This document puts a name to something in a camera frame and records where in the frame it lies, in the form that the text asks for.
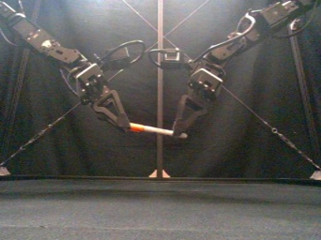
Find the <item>gray floor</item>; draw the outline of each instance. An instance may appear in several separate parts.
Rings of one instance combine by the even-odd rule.
[[[321,187],[0,181],[0,239],[321,239]]]

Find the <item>black curtain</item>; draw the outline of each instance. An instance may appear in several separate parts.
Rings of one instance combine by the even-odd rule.
[[[227,39],[249,8],[261,9],[272,1],[210,0],[200,8],[201,2],[206,1],[165,1],[165,33],[178,25],[166,35],[165,45],[173,47],[174,43],[190,58]],[[26,1],[25,5],[31,16],[34,1]],[[301,37],[301,45],[313,119],[320,124],[319,16],[320,9]],[[43,1],[38,24],[63,46],[78,49],[94,62],[95,53],[102,55],[126,41],[142,39],[149,47],[157,43],[157,31],[150,26],[157,28],[157,1]],[[19,61],[22,49],[11,47],[3,39],[0,49],[5,132],[18,70],[13,62]],[[312,143],[289,40],[268,39],[231,61],[227,71],[227,88],[311,156]],[[107,79],[116,73],[107,72]],[[189,72],[184,70],[165,73],[165,128],[172,128],[188,80]],[[157,68],[148,57],[113,78],[110,88],[120,92],[130,121],[156,126]],[[10,151],[3,159],[77,103],[59,69],[31,53]],[[304,178],[312,175],[309,162],[225,89],[209,114],[189,129],[189,135],[186,140],[165,137],[165,170],[172,176]],[[9,168],[15,174],[149,176],[156,169],[156,151],[153,134],[124,133],[97,119],[90,106],[81,106],[10,162]]]

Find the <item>metal pole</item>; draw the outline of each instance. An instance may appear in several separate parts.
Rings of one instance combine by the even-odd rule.
[[[35,4],[34,4],[34,12],[33,12],[33,16],[31,16],[31,21],[34,23],[37,23],[37,20],[38,20],[42,1],[43,0],[37,0]],[[5,157],[7,157],[7,154],[10,151],[11,135],[14,132],[14,123],[15,123],[15,114],[17,114],[17,108],[18,108],[18,104],[19,104],[21,93],[22,93],[22,89],[23,89],[30,55],[31,55],[31,49],[25,49],[23,55],[22,55],[22,60],[21,60],[21,67],[19,67],[19,71],[18,71],[18,77],[17,77],[15,84],[13,87],[14,88],[13,89],[13,97],[10,100],[9,108],[6,109],[7,128],[5,129],[5,137],[3,137],[5,141],[3,141],[3,145],[2,145]]]
[[[165,2],[158,0],[158,49],[164,49]],[[164,128],[164,69],[158,68],[157,127]],[[157,134],[157,178],[164,178],[164,136]]]
[[[296,72],[297,72],[297,79],[299,79],[299,86],[301,91],[301,98],[304,103],[305,115],[307,115],[307,124],[308,124],[308,131],[311,137],[311,148],[313,151],[313,158],[321,159],[320,156],[320,144],[317,139],[317,131],[316,131],[316,124],[312,115],[312,105],[311,105],[311,97],[309,97],[309,88],[308,88],[308,81],[303,63],[303,56],[300,52],[300,45],[297,36],[291,37],[291,46],[292,46],[292,54],[296,64]]]

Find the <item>robotic arm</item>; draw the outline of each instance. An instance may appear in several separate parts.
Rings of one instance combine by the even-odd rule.
[[[99,118],[109,120],[125,131],[132,129],[132,123],[126,115],[124,105],[117,91],[110,90],[103,81],[103,70],[126,68],[144,57],[144,54],[130,60],[128,46],[142,45],[140,40],[121,45],[107,52],[103,58],[98,58],[98,63],[91,63],[85,55],[75,49],[63,47],[53,35],[33,23],[26,15],[18,13],[7,3],[0,1],[0,21],[9,29],[27,42],[37,53],[45,54],[61,68],[69,72],[69,76],[78,82],[79,92],[77,93],[83,104],[90,104]]]
[[[160,68],[190,70],[189,94],[182,96],[178,104],[173,125],[174,136],[180,136],[194,120],[208,112],[208,107],[220,94],[224,68],[231,59],[273,36],[320,4],[320,0],[291,0],[285,3],[277,2],[263,10],[251,10],[241,19],[236,31],[229,34],[228,40],[210,46],[189,63],[185,62],[182,51],[178,49],[150,51],[152,61],[153,53],[162,54],[161,64],[153,61]]]

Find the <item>orange cigarette filter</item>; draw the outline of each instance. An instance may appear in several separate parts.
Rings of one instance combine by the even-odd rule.
[[[142,132],[145,131],[145,126],[141,124],[130,123],[130,131]]]

